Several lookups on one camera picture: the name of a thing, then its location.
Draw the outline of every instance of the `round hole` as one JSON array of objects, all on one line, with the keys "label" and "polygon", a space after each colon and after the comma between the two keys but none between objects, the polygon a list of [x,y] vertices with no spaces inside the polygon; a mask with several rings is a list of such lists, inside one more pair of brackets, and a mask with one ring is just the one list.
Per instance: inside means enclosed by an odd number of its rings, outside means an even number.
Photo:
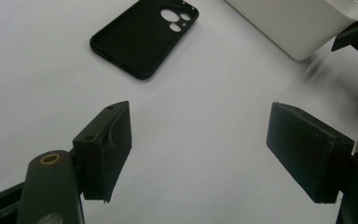
[{"label": "round hole", "polygon": [[86,136],[84,139],[85,139],[86,141],[90,141],[90,140],[94,139],[94,136],[89,135],[89,136]]},{"label": "round hole", "polygon": [[47,156],[44,156],[42,159],[40,159],[40,163],[43,165],[51,165],[59,160],[60,160],[59,154],[48,154]]},{"label": "round hole", "polygon": [[180,32],[182,30],[176,23],[171,23],[170,28],[175,32]]},{"label": "round hole", "polygon": [[180,14],[180,17],[182,17],[182,19],[184,19],[185,21],[190,21],[191,18],[188,14],[182,13]]},{"label": "round hole", "polygon": [[178,14],[176,14],[176,13],[174,13],[174,12],[168,10],[168,9],[162,9],[161,10],[161,16],[166,21],[172,21],[172,22],[179,21]]}]

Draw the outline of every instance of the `table surface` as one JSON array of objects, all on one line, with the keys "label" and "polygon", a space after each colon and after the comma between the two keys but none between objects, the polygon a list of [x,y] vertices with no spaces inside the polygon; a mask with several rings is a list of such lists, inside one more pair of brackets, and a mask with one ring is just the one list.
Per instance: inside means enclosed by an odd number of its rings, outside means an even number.
[{"label": "table surface", "polygon": [[335,223],[266,146],[273,102],[300,107],[356,140],[358,54],[288,57],[226,1],[200,17],[156,74],[137,80],[90,38],[136,1],[0,1],[0,191],[28,162],[70,150],[107,105],[130,101],[133,147],[111,203],[86,223]]}]

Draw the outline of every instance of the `black phone case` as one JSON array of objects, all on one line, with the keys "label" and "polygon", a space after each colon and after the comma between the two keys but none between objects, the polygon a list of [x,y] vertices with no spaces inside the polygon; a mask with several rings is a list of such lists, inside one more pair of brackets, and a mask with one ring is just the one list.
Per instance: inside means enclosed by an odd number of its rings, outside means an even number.
[{"label": "black phone case", "polygon": [[[179,21],[166,21],[162,9],[178,14]],[[197,9],[184,1],[140,0],[93,36],[90,45],[95,53],[134,77],[148,79],[198,16]],[[181,31],[173,31],[172,23]]]}]

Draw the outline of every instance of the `white table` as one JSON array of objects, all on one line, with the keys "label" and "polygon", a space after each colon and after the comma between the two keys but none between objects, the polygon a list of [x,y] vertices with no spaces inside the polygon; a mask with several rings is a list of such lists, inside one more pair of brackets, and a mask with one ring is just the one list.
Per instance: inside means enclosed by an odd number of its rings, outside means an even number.
[{"label": "white table", "polygon": [[111,203],[83,201],[86,223],[335,223],[339,203],[313,203],[265,142],[277,101],[356,140],[357,52],[296,62],[226,1],[189,1],[196,24],[139,81],[89,46],[133,3],[0,0],[0,191],[129,100],[131,154]]}]

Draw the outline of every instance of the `white plastic bin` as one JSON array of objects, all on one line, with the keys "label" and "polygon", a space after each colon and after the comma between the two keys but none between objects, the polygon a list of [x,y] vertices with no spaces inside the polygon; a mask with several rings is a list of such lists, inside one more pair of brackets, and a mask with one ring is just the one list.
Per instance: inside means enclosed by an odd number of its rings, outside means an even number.
[{"label": "white plastic bin", "polygon": [[356,0],[227,1],[297,60],[358,21]]}]

